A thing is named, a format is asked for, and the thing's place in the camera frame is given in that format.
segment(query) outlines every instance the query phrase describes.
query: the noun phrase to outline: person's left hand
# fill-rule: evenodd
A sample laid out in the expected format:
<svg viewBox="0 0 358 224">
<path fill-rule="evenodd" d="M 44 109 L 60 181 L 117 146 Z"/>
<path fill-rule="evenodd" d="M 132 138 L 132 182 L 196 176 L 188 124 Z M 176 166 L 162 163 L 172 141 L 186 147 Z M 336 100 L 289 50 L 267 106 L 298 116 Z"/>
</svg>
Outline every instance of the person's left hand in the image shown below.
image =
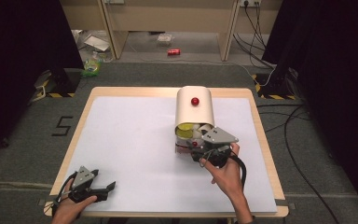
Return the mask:
<svg viewBox="0 0 358 224">
<path fill-rule="evenodd" d="M 65 186 L 64 192 L 68 192 L 70 186 L 74 182 L 74 179 L 68 181 L 68 184 Z M 76 220 L 76 217 L 90 204 L 97 201 L 97 196 L 93 195 L 88 197 L 86 200 L 80 203 L 75 203 L 70 198 L 68 194 L 61 196 L 60 205 L 55 212 L 54 218 L 51 224 L 69 224 L 73 223 Z"/>
</svg>

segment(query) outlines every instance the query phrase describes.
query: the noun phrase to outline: beige container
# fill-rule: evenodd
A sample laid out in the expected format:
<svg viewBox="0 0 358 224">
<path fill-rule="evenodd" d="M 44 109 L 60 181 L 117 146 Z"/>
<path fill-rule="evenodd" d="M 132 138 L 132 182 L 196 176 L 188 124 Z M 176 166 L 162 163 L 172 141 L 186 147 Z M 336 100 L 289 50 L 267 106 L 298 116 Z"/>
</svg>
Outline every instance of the beige container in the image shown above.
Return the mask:
<svg viewBox="0 0 358 224">
<path fill-rule="evenodd" d="M 211 92 L 202 86 L 185 86 L 176 95 L 176 152 L 189 152 L 188 144 L 201 147 L 201 130 L 214 126 Z"/>
</svg>

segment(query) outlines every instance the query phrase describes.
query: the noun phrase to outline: person's right hand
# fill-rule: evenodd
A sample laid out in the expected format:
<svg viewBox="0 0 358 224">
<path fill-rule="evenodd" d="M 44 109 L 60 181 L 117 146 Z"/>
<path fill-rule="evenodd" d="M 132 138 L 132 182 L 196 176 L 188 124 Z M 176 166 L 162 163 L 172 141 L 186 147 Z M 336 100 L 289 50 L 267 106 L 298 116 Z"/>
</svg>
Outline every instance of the person's right hand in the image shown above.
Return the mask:
<svg viewBox="0 0 358 224">
<path fill-rule="evenodd" d="M 238 144 L 231 143 L 231 148 L 236 155 L 239 155 L 240 146 Z M 243 195 L 240 166 L 234 160 L 227 159 L 226 165 L 220 169 L 203 158 L 200 162 L 211 173 L 212 183 L 217 184 L 229 199 Z"/>
</svg>

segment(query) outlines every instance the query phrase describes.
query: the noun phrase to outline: forearm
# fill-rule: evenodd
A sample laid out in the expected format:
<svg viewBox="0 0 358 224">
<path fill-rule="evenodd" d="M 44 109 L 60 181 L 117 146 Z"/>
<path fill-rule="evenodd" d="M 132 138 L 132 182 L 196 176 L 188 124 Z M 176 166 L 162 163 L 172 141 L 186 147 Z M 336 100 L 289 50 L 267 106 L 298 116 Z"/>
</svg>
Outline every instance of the forearm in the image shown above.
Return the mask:
<svg viewBox="0 0 358 224">
<path fill-rule="evenodd" d="M 240 194 L 238 196 L 232 196 L 229 199 L 234 207 L 238 224 L 251 223 L 253 221 L 253 217 L 245 196 Z"/>
</svg>

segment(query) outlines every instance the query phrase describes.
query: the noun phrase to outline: gray floor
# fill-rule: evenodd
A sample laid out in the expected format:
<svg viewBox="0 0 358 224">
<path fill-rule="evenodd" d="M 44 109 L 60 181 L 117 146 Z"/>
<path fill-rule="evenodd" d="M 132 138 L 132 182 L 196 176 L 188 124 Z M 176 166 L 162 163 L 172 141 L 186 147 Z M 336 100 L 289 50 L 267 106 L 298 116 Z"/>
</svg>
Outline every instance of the gray floor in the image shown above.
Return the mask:
<svg viewBox="0 0 358 224">
<path fill-rule="evenodd" d="M 328 147 L 304 106 L 287 125 L 286 139 L 295 161 L 290 157 L 282 125 L 296 105 L 302 104 L 301 95 L 294 101 L 258 98 L 250 75 L 270 70 L 252 66 L 249 55 L 235 42 L 228 61 L 222 63 L 216 34 L 169 34 L 174 37 L 172 44 L 162 47 L 157 43 L 157 35 L 131 32 L 121 59 L 105 63 L 97 77 L 82 79 L 76 97 L 46 98 L 29 106 L 9 137 L 9 146 L 0 148 L 0 223 L 50 222 L 50 217 L 43 214 L 41 199 L 48 196 L 93 87 L 183 85 L 249 88 L 254 92 L 290 206 L 290 214 L 285 219 L 258 218 L 258 223 L 334 223 L 295 162 L 339 223 L 358 223 L 358 195 L 341 167 L 330 158 Z M 252 41 L 251 35 L 242 37 Z M 168 57 L 167 49 L 181 49 L 182 54 Z M 92 48 L 83 48 L 81 56 L 83 60 L 91 58 Z M 66 136 L 52 137 L 52 133 L 62 132 L 56 128 L 61 116 L 72 117 L 63 123 L 71 129 Z M 106 222 L 107 218 L 82 217 L 76 223 Z"/>
</svg>

